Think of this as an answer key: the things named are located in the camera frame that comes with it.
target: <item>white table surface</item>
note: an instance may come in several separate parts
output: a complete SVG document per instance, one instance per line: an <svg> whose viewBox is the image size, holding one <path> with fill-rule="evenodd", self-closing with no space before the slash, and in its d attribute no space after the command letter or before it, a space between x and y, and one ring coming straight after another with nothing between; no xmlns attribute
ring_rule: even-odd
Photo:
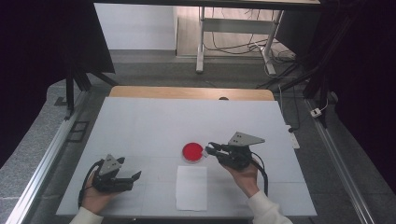
<svg viewBox="0 0 396 224"><path fill-rule="evenodd" d="M315 216L304 176L276 101L216 101L107 97L57 215L78 212L78 192L89 168L108 153L125 157L117 177L142 171L131 191L102 212L110 217L252 217L247 197L215 157L195 164L181 157L189 142L227 144L235 132L265 139L251 146L269 178L269 198L285 216ZM178 166L207 168L207 211L176 208Z"/></svg>

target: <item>hand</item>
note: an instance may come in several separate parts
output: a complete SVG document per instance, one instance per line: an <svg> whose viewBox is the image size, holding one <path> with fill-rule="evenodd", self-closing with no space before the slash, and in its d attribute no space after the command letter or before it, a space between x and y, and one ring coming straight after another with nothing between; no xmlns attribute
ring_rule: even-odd
<svg viewBox="0 0 396 224"><path fill-rule="evenodd" d="M242 171L237 171L231 167L222 165L230 174L233 176L233 180L236 185L244 191L248 198L255 195L260 191L257 186L257 168L250 164L247 168Z"/></svg>
<svg viewBox="0 0 396 224"><path fill-rule="evenodd" d="M121 192L100 192L93 185L93 176L95 171L90 175L90 178L85 185L84 197L82 199L82 206L92 213L99 215L99 213L106 207L108 202L111 201L116 195Z"/></svg>

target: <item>white paper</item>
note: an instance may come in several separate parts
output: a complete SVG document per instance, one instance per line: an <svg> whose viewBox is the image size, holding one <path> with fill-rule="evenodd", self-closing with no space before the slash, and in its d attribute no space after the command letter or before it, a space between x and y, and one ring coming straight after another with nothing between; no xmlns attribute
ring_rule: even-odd
<svg viewBox="0 0 396 224"><path fill-rule="evenodd" d="M202 166L178 166L176 184L177 210L207 210L207 171Z"/></svg>

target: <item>electrical outlet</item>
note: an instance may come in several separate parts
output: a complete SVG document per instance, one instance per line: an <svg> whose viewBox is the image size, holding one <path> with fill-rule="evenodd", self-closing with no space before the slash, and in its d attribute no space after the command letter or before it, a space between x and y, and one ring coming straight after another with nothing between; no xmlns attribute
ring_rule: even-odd
<svg viewBox="0 0 396 224"><path fill-rule="evenodd" d="M321 115L321 111L318 108L311 110L311 116L312 117L317 118L320 115Z"/></svg>

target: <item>table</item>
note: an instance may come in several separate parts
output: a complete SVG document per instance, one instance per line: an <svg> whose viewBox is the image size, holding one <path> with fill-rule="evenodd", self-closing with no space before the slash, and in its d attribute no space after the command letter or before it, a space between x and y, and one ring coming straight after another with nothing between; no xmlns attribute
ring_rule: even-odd
<svg viewBox="0 0 396 224"><path fill-rule="evenodd" d="M230 101L220 101L220 97ZM181 157L181 149L189 142L203 147L209 141L227 143L235 131L265 138L264 144L250 148L264 160L269 198L280 203L283 213L315 216L288 128L271 92L169 87L112 89L57 215L73 216L78 211L77 195L86 172L111 153L126 159L118 177L138 171L142 175L131 191L123 192L108 205L103 216L252 218L246 196L216 158L190 164ZM207 196L202 195L207 197L206 211L176 209L179 166L207 169Z"/></svg>

